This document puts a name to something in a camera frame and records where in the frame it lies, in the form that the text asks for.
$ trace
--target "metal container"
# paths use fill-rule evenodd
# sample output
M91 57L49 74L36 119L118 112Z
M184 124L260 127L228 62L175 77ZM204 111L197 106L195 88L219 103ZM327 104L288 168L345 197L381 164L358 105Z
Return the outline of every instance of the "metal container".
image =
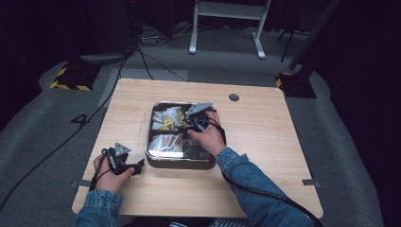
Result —
M196 103L160 101L153 106L145 151L151 166L182 169L210 169L215 166L215 157L207 152L198 141L172 127L171 125L177 125L177 119L170 117L170 113L166 113L171 109L174 109L172 112L175 113L180 108L181 113L178 111L178 115L184 115L193 104ZM161 121L171 124L159 128Z

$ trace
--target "person's left hand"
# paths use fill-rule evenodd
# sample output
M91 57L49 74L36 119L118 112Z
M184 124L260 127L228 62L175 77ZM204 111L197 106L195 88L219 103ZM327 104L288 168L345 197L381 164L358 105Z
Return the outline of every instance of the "person's left hand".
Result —
M99 155L95 158L94 160L94 166L95 169L97 169L97 166L99 165L100 159L102 155ZM127 169L125 172L121 173L120 175L115 175L109 167L109 160L107 157L103 160L103 163L101 165L101 168L99 170L99 173L97 174L97 177L100 177L104 172L103 176L98 178L95 190L108 190L108 191L113 191L115 193L118 193L118 191L122 188L124 182L129 179L134 171L133 167Z

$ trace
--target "hand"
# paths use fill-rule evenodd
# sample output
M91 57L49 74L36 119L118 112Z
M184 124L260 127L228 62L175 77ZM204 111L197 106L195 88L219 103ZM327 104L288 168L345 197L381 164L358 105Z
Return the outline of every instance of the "hand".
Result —
M206 112L207 116L216 122L213 122L213 120L209 120L210 122L217 123L220 125L220 120L218 119L218 113L216 112ZM223 138L221 137L220 131L216 129L215 126L212 124L209 124L207 126L206 130L203 132L196 132L189 130L188 134L198 140L201 144L201 146L206 149L209 153L211 153L215 158L218 156L218 154L221 152L222 149L226 147L224 144Z
M100 159L103 155L97 156L94 160L95 169L100 163ZM109 159L107 157L104 158L103 163L101 164L101 168L97 174L97 177L100 177L101 174L106 172L103 176L98 178L95 190L108 190L118 193L118 191L122 188L124 182L129 179L134 171L133 168L127 169L125 172L120 175L115 175L109 167Z

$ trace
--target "chair leg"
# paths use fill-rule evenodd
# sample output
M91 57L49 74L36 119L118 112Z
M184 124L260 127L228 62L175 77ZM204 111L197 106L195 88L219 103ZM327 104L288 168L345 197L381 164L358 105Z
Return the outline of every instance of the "chair leg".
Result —
M279 42L281 40L281 38L283 37L284 33L286 33L286 30L284 30L283 33L281 33L280 37L277 39L277 42Z
M287 53L287 50L288 50L289 43L291 43L292 35L294 35L294 31L292 31L292 32L291 32L291 34L289 35L288 42L287 42L287 45L286 45L286 49L284 49L283 57L281 57L281 60L280 60L280 62L283 62L283 60L284 60L284 57L286 56L286 53Z

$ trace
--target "person's right arm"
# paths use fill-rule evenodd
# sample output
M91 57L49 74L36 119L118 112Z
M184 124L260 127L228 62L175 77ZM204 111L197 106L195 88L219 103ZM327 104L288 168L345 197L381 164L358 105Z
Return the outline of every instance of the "person's right arm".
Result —
M208 117L220 125L217 113L208 113ZM209 125L204 132L188 133L216 157L222 173L231 181L286 196L259 167L248 160L246 155L239 156L227 148L220 132L214 126ZM234 186L231 188L252 226L313 226L304 213L282 201L243 191Z

